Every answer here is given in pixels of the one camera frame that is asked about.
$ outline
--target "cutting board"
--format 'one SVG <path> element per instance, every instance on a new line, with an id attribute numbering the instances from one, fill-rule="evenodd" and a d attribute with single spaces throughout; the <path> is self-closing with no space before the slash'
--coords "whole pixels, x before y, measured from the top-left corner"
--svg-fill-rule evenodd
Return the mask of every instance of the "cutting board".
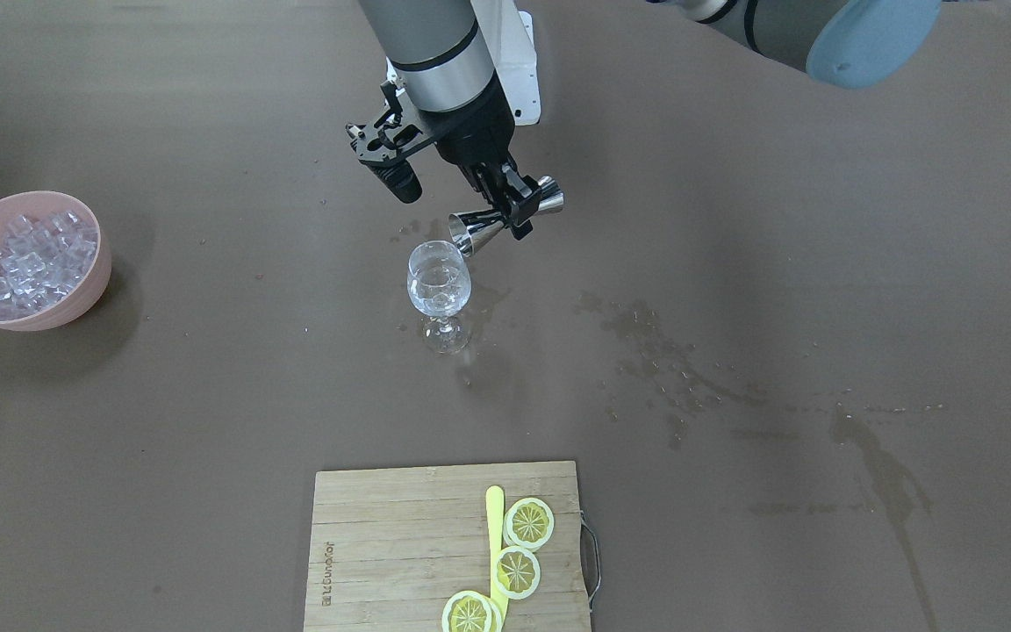
<path id="1" fill-rule="evenodd" d="M 590 632 L 573 461 L 317 473 L 303 629 L 439 632 L 455 593 L 488 596 L 490 484 L 505 509 L 536 495 L 556 516 L 541 585 L 510 602 L 502 632 Z"/>

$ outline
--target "glass base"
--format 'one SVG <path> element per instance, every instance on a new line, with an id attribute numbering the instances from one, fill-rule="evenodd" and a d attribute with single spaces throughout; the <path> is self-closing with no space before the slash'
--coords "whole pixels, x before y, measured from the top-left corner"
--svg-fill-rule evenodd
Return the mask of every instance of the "glass base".
<path id="1" fill-rule="evenodd" d="M 462 327 L 456 315 L 451 315 L 449 319 L 432 319 L 425 324 L 424 343 L 436 353 L 446 353 L 446 355 L 458 353 L 466 347 L 469 340 L 469 332 Z"/>

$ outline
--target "yellow knife handle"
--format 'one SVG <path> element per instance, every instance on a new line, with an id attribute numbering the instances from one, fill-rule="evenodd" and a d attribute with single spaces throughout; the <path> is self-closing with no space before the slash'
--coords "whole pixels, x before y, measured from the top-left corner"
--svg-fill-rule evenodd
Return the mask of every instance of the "yellow knife handle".
<path id="1" fill-rule="evenodd" d="M 494 581 L 494 560 L 502 552 L 502 524 L 505 522 L 505 492 L 496 484 L 486 488 L 486 528 L 489 530 L 489 600 L 502 612 L 509 609 L 509 597 L 502 596 Z"/>

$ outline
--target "lemon slice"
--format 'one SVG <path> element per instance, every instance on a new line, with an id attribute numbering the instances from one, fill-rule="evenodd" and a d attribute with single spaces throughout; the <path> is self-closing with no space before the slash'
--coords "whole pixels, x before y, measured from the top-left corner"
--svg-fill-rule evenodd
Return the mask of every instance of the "lemon slice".
<path id="1" fill-rule="evenodd" d="M 442 632 L 494 632 L 494 613 L 481 593 L 455 593 L 442 609 Z"/>
<path id="2" fill-rule="evenodd" d="M 541 499 L 522 499 L 505 512 L 502 536 L 510 544 L 530 551 L 544 547 L 553 536 L 553 510 Z"/>
<path id="3" fill-rule="evenodd" d="M 492 600 L 489 601 L 489 609 L 494 613 L 494 625 L 493 628 L 489 629 L 489 632 L 502 632 L 502 625 L 505 625 L 505 616 L 502 615 L 502 610 L 497 608 L 497 604 L 494 604 Z"/>
<path id="4" fill-rule="evenodd" d="M 502 596 L 523 600 L 541 583 L 541 563 L 525 547 L 505 547 L 494 560 L 494 583 Z"/>

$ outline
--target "black ring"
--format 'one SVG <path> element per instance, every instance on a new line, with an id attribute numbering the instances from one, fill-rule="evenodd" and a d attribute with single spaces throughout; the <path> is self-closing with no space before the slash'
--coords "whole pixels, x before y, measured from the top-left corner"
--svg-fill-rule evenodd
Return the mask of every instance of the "black ring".
<path id="1" fill-rule="evenodd" d="M 739 0 L 728 0 L 728 3 L 723 5 L 719 11 L 713 13 L 713 16 L 697 21 L 699 21 L 699 23 L 714 23 L 719 20 L 720 17 L 726 16 L 731 10 L 733 10 L 735 8 L 735 3 L 739 3 Z"/>
<path id="2" fill-rule="evenodd" d="M 747 36 L 747 47 L 755 53 L 759 51 L 758 43 L 755 43 L 755 7 L 758 7 L 759 0 L 747 0 L 747 11 L 743 12 L 743 35 Z"/>
<path id="3" fill-rule="evenodd" d="M 442 67 L 443 64 L 446 64 L 447 62 L 454 60 L 455 57 L 458 57 L 458 54 L 465 51 L 466 48 L 470 46 L 470 41 L 474 41 L 474 36 L 476 35 L 478 35 L 477 20 L 475 20 L 474 25 L 470 27 L 470 31 L 467 32 L 466 35 L 462 36 L 462 39 L 458 40 L 458 43 L 455 43 L 454 47 L 450 48 L 449 51 L 442 54 L 441 56 L 432 57 L 432 59 L 430 59 L 429 61 L 417 62 L 415 64 L 401 64 L 398 62 L 392 62 L 392 68 L 397 70 L 402 70 L 404 72 L 419 72 L 423 70 L 434 69 L 436 67 Z"/>

